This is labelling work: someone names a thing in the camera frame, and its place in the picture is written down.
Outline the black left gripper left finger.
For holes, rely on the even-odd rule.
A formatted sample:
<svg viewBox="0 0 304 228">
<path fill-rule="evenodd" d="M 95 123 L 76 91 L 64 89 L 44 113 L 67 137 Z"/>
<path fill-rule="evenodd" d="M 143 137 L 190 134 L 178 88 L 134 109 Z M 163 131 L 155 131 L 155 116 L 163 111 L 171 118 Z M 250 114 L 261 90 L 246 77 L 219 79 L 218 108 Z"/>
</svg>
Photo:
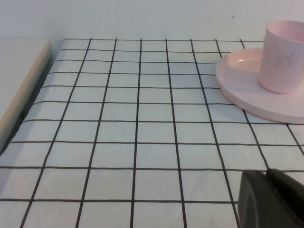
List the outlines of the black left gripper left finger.
<svg viewBox="0 0 304 228">
<path fill-rule="evenodd" d="M 256 170 L 242 172 L 237 210 L 241 228 L 298 228 L 266 177 Z"/>
</svg>

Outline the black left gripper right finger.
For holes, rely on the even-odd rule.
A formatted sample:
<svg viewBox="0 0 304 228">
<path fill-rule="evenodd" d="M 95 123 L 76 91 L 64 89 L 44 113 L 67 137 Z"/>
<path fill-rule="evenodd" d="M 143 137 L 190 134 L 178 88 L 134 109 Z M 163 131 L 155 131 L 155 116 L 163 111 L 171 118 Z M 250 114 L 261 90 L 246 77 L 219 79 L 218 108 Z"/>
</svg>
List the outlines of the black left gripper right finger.
<svg viewBox="0 0 304 228">
<path fill-rule="evenodd" d="M 268 169 L 266 177 L 272 184 L 282 206 L 299 227 L 304 227 L 304 185 L 278 169 Z"/>
</svg>

